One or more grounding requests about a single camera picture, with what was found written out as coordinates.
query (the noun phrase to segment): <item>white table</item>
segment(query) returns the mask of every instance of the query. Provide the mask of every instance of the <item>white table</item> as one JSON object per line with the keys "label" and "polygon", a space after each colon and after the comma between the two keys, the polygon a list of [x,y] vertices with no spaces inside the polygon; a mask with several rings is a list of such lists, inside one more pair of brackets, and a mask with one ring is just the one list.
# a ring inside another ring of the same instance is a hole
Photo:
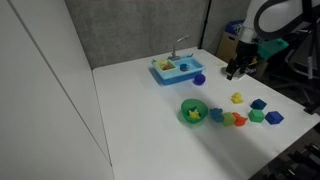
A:
{"label": "white table", "polygon": [[[319,122],[303,107],[249,76],[229,81],[220,75],[226,64],[204,50],[190,48],[207,70],[207,81],[160,86],[151,75],[151,60],[170,53],[94,70],[101,112],[116,180],[248,179]],[[245,100],[235,105],[233,93]],[[224,127],[209,116],[200,124],[182,121],[180,105],[188,98],[210,108],[247,116],[253,100],[268,103],[264,113],[279,111],[280,125],[252,123]]]}

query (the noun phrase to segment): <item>white wall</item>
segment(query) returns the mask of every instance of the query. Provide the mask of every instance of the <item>white wall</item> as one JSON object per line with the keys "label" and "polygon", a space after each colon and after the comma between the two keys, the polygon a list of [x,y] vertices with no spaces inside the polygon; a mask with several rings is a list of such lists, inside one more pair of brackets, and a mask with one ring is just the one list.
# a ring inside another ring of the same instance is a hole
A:
{"label": "white wall", "polygon": [[112,168],[0,0],[0,179],[113,180]]}
{"label": "white wall", "polygon": [[64,0],[9,2],[12,2],[82,119],[109,157],[92,72]]}

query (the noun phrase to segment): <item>gray wall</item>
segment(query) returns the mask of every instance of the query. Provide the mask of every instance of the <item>gray wall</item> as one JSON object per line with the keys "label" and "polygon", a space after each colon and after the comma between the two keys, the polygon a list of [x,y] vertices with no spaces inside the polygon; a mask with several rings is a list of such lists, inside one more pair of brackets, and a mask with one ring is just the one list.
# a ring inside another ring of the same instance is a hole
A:
{"label": "gray wall", "polygon": [[[250,0],[213,0],[203,48],[215,54],[230,20]],[[91,68],[197,46],[208,0],[66,0]]]}

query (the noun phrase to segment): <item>yellow rubber duck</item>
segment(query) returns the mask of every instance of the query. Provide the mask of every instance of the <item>yellow rubber duck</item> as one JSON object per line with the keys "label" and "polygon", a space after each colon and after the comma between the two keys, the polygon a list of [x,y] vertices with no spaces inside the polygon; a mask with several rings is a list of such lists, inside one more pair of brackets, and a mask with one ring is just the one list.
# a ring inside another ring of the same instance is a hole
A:
{"label": "yellow rubber duck", "polygon": [[200,119],[200,115],[197,109],[194,111],[189,110],[189,117],[192,119]]}
{"label": "yellow rubber duck", "polygon": [[231,101],[234,103],[234,104],[240,104],[243,102],[242,100],[242,97],[241,97],[241,94],[236,92],[233,94],[233,96],[231,97]]}

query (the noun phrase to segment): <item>blue ball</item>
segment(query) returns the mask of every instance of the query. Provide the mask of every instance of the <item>blue ball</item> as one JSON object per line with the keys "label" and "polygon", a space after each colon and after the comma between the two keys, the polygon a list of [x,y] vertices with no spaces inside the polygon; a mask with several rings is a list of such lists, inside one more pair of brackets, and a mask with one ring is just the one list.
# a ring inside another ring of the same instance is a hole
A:
{"label": "blue ball", "polygon": [[203,74],[197,74],[196,77],[194,77],[194,84],[196,85],[202,85],[206,81],[206,77]]}

